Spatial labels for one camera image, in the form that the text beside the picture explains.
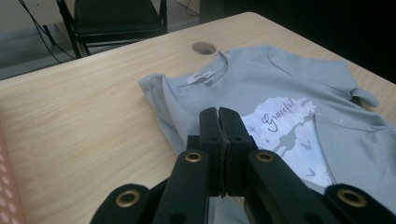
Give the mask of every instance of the gray floor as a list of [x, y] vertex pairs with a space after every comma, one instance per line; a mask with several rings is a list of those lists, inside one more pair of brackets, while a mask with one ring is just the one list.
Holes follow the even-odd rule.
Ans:
[[[159, 7], [160, 0], [152, 0], [155, 7]], [[198, 17], [186, 14], [185, 6], [176, 0], [167, 1], [169, 32], [185, 29], [197, 25]], [[48, 25], [56, 43], [68, 54], [75, 56], [71, 44], [54, 24]], [[72, 59], [56, 46], [52, 46], [49, 39], [43, 36], [49, 50], [62, 63]], [[92, 53], [101, 52], [108, 48], [92, 49]], [[0, 33], [0, 80], [23, 75], [35, 70], [59, 64], [46, 49], [38, 31], [31, 29]]]

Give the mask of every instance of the black chair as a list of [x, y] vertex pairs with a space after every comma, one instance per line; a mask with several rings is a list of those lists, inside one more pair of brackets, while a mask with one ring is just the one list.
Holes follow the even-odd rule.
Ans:
[[157, 13], [151, 0], [76, 0], [72, 17], [56, 0], [77, 58], [88, 48], [127, 44], [167, 33], [166, 0]]

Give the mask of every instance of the white graphic print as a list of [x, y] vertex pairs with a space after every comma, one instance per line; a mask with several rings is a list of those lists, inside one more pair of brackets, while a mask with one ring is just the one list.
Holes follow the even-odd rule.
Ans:
[[315, 132], [312, 101], [276, 97], [242, 117], [261, 149], [276, 152], [297, 176], [322, 187], [332, 181]]

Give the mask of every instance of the shirt tag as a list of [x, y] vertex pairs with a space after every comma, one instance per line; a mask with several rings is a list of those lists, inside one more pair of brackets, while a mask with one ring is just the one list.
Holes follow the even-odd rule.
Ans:
[[204, 74], [198, 74], [198, 73], [194, 73], [192, 74], [190, 77], [186, 78], [187, 83], [193, 84], [193, 83], [197, 83], [197, 82], [208, 82], [210, 81], [210, 79], [215, 75], [215, 72], [213, 71], [208, 71], [205, 72]]

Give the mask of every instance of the chair frame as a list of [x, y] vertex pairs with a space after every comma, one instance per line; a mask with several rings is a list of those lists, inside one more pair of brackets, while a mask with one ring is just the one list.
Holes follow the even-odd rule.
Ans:
[[64, 0], [56, 0], [60, 13], [64, 19], [64, 25], [73, 46], [73, 50], [77, 58], [81, 58], [79, 46], [83, 48], [87, 55], [91, 55], [88, 48], [123, 45], [135, 43], [143, 39], [151, 38], [157, 35], [165, 35], [168, 33], [167, 24], [167, 5], [166, 0], [161, 0], [159, 19], [163, 26], [159, 30], [142, 31], [142, 32], [122, 32], [115, 34], [94, 34], [94, 35], [80, 35], [76, 31], [76, 22], [72, 17]]

